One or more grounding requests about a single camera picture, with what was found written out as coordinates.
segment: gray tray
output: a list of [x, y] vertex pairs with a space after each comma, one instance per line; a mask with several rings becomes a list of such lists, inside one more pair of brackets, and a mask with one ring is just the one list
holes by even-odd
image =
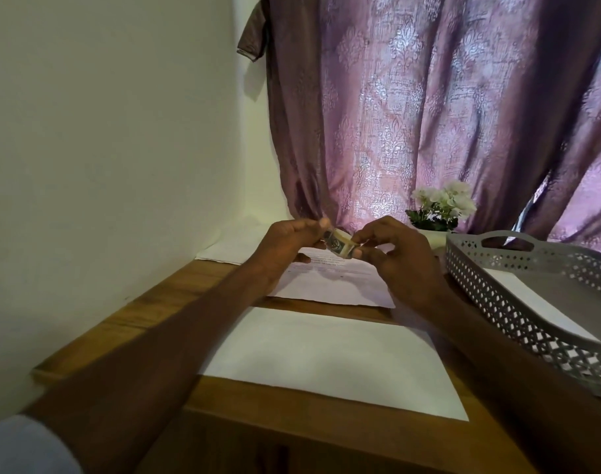
[[[514, 237], [532, 251], [486, 248], [482, 241]], [[601, 342], [572, 334], [541, 318], [487, 274], [512, 272], [542, 298], [601, 340], [601, 253], [547, 243], [524, 233], [493, 231], [447, 237], [447, 270], [486, 318], [525, 349], [601, 397]]]

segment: hand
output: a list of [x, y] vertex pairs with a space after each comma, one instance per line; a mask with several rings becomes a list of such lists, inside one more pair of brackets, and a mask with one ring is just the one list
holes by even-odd
[[270, 294], [285, 270], [293, 262], [310, 263], [300, 248], [323, 248], [321, 241], [324, 231], [331, 226], [327, 218], [320, 221], [295, 219], [279, 221], [267, 230], [257, 250], [243, 265], [257, 271], [257, 276], [266, 280], [263, 296]]
[[[450, 292], [427, 239], [395, 218], [368, 223], [353, 235], [353, 241], [363, 243], [353, 251], [353, 258], [375, 266], [392, 294], [421, 314]], [[394, 250], [384, 253], [376, 248], [385, 243], [392, 243]]]

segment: white wall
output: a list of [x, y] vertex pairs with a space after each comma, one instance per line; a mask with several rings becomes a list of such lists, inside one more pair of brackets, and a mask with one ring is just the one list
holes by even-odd
[[269, 196], [236, 40], [232, 0], [0, 0], [0, 417], [31, 366]]
[[[235, 39], [238, 41], [252, 9], [259, 0], [233, 0]], [[241, 154], [245, 166], [246, 214], [262, 223], [290, 218], [281, 189], [276, 154], [272, 146], [265, 86], [265, 57], [251, 63], [238, 57]]]

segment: right hand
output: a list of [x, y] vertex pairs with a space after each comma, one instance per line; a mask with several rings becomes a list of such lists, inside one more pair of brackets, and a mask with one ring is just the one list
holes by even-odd
[[[425, 313], [450, 294], [438, 260], [419, 231], [384, 216], [368, 223], [352, 240], [363, 243], [355, 248], [353, 258], [375, 266], [392, 294], [414, 310]], [[394, 249], [384, 253], [376, 248], [386, 243], [392, 243]]]

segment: white pot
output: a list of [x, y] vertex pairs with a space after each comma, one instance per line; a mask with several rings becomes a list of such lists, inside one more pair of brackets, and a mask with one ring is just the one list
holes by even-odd
[[449, 231], [431, 231], [428, 229], [417, 229], [417, 231], [427, 238], [427, 242], [430, 243], [432, 251], [438, 248], [445, 248]]

